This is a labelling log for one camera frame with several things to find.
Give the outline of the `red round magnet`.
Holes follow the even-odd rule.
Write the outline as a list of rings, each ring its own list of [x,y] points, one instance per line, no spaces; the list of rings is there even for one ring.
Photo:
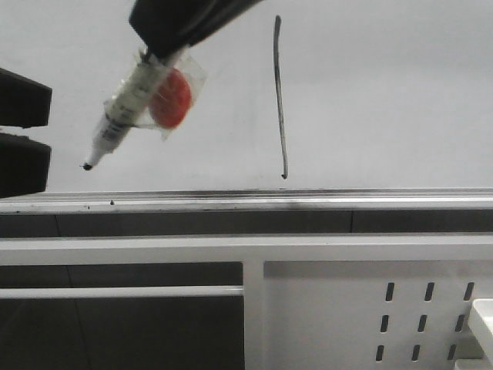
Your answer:
[[[158,126],[171,130],[184,120],[192,101],[186,77],[172,69],[150,100],[149,114]]]

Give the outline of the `white black whiteboard marker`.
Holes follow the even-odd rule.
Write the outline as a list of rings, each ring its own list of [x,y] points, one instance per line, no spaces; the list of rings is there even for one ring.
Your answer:
[[[184,52],[185,49],[181,48],[159,58],[149,49],[139,51],[128,76],[104,103],[91,149],[82,165],[85,171],[96,167],[104,156],[120,146]]]

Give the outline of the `white whiteboard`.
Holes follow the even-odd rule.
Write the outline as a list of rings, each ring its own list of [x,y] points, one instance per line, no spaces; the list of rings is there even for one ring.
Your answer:
[[[47,190],[492,185],[490,1],[265,1],[191,49],[205,85],[163,140],[82,168],[140,41],[130,1],[3,1],[1,65],[52,89]]]

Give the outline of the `aluminium whiteboard tray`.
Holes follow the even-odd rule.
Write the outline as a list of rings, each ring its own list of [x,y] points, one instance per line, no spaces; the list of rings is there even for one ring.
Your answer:
[[[491,208],[487,188],[37,193],[1,201],[3,215]]]

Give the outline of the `white plastic bin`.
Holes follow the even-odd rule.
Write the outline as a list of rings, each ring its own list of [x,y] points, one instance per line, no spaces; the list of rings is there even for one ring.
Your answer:
[[[475,299],[453,369],[492,369],[492,299]]]

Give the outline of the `white metal slotted frame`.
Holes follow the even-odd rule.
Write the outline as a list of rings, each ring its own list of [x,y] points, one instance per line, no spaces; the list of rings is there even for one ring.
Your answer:
[[[451,369],[492,237],[1,243],[3,369]]]

